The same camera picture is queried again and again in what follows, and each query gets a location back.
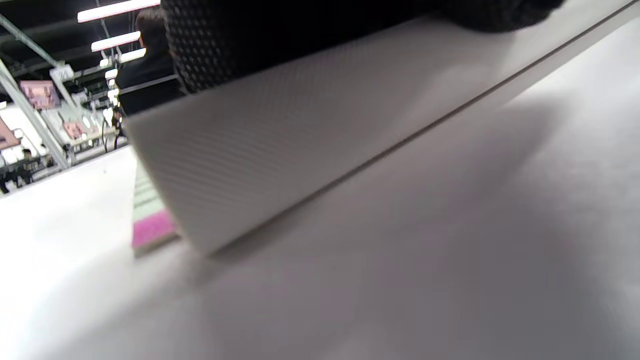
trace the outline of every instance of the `dark hair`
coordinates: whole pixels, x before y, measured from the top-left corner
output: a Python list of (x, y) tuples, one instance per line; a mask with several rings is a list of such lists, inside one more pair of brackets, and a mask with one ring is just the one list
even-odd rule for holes
[(136, 18), (136, 29), (149, 51), (168, 49), (166, 15), (160, 8), (144, 9)]

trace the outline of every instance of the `fluorescent light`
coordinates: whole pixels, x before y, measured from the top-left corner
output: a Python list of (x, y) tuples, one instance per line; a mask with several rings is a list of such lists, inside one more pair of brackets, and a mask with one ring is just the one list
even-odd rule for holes
[(148, 8), (155, 5), (160, 5), (160, 0), (130, 0), (125, 1), (124, 3), (101, 6), (99, 8), (79, 12), (78, 22), (101, 19), (103, 17), (131, 12), (133, 10)]
[(147, 50), (143, 47), (142, 49), (138, 49), (135, 51), (131, 51), (129, 53), (124, 53), (120, 55), (120, 62), (125, 63), (127, 61), (135, 60), (143, 57), (147, 53)]
[(106, 38), (104, 40), (96, 41), (91, 44), (91, 51), (100, 51), (109, 49), (110, 47), (126, 44), (128, 42), (134, 42), (140, 38), (140, 32), (128, 33), (124, 35), (118, 35), (113, 38)]
[(104, 116), (104, 119), (109, 122), (109, 126), (110, 126), (111, 125), (111, 119), (113, 119), (113, 109), (112, 108), (106, 108), (105, 110), (102, 111), (102, 116)]
[(114, 79), (116, 76), (118, 76), (118, 69), (111, 69), (104, 73), (105, 79)]
[(120, 93), (120, 89), (109, 90), (109, 91), (107, 91), (107, 97), (109, 99), (112, 99), (112, 98), (115, 98), (116, 96), (118, 96), (119, 93)]

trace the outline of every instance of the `pink edge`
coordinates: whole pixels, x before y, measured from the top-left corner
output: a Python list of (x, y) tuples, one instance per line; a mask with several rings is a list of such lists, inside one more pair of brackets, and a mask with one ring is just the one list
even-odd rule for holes
[(148, 245), (167, 235), (175, 234), (176, 228), (167, 210), (161, 210), (133, 224), (133, 241), (131, 246), (135, 249)]

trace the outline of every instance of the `black jacket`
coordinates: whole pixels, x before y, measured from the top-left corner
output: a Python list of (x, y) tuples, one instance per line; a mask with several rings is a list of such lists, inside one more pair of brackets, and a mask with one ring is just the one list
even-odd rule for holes
[[(123, 90), (173, 74), (175, 74), (173, 59), (168, 49), (155, 52), (147, 51), (143, 58), (126, 63), (118, 71), (116, 84), (118, 88)], [(180, 96), (182, 96), (182, 92), (179, 83), (174, 80), (122, 94), (119, 100), (126, 114), (133, 115)]]

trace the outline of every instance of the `ceiling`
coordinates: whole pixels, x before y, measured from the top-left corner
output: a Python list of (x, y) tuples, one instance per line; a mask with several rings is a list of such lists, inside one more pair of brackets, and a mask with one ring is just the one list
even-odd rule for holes
[[(124, 13), (79, 24), (77, 13), (122, 0), (0, 0), (0, 13), (25, 32), (54, 59), (70, 64), (75, 71), (98, 65), (100, 52), (91, 52), (91, 43), (134, 31), (136, 12)], [(120, 46), (123, 53), (139, 48), (137, 42)], [(116, 49), (106, 50), (111, 54)], [(0, 58), (17, 79), (49, 79), (51, 66), (26, 45), (17, 41), (4, 28), (0, 28)], [(67, 83), (71, 92), (86, 88), (91, 93), (107, 90), (104, 71), (73, 83)], [(8, 100), (0, 94), (0, 101)]]

